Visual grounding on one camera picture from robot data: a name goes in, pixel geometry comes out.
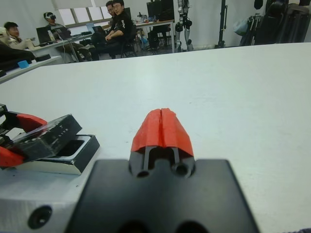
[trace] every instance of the vr headset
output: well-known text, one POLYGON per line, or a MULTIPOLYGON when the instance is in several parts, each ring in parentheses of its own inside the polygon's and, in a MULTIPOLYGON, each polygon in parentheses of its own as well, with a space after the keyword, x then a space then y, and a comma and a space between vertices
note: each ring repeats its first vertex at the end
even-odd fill
POLYGON ((53 15, 51 12, 47 12, 47 13, 45 13, 44 14, 44 18, 45 19, 56 19, 56 16, 55 15, 53 15))

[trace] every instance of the cable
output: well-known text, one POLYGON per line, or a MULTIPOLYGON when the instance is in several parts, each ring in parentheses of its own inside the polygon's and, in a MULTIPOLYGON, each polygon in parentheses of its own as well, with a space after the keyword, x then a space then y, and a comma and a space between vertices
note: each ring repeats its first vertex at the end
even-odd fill
POLYGON ((63 43, 63 48, 64 48, 64 61, 63 61, 63 64, 65 64, 66 50, 65 50, 65 45, 64 45, 64 40, 63 39, 62 39, 62 43, 63 43))

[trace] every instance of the laptop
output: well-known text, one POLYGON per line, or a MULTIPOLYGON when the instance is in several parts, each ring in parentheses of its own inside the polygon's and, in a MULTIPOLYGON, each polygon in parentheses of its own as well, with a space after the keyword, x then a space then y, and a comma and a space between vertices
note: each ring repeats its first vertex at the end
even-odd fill
POLYGON ((96 33, 100 33, 100 34, 104 34, 105 35, 105 31, 103 30, 103 28, 101 26, 93 27, 93 30, 96 33))
POLYGON ((71 38, 71 32, 67 28, 56 28, 54 30, 62 40, 68 40, 71 38))
POLYGON ((51 41, 51 38, 49 36, 47 27, 37 28, 37 34, 38 34, 38 38, 39 38, 39 43, 40 44, 43 44, 43 43, 51 41))
POLYGON ((93 27, 95 27, 94 23, 87 23, 86 27, 89 32, 94 33, 94 29, 93 29, 93 27))

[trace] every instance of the robot leg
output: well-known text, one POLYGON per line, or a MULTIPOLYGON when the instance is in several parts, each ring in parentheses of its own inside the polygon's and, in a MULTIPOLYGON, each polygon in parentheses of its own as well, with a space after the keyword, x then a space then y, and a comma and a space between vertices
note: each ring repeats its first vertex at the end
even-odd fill
POLYGON ((180 33, 183 31, 183 26, 180 22, 176 23, 175 31, 176 31, 176 49, 178 52, 181 52, 180 33))
POLYGON ((192 40, 189 39, 190 36, 190 29, 186 28, 185 29, 185 40, 187 43, 187 50, 188 51, 193 51, 193 45, 192 45, 192 40))

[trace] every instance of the hair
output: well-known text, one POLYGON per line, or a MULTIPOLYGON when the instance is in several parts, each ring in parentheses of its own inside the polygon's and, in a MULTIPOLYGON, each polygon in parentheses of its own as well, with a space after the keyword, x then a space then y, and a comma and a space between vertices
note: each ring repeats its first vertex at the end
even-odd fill
POLYGON ((18 27, 18 25, 14 22, 6 22, 4 27, 6 28, 6 30, 10 30, 10 28, 18 27))
POLYGON ((106 3, 106 7, 108 7, 108 6, 113 6, 112 1, 108 1, 108 2, 106 3))
POLYGON ((53 15, 52 12, 46 12, 43 14, 43 17, 46 19, 47 16, 53 15))
POLYGON ((116 4, 116 3, 120 3, 121 6, 124 6, 124 1, 123 1, 123 0, 113 0, 113 1, 112 1, 112 4, 113 4, 113 5, 116 4))

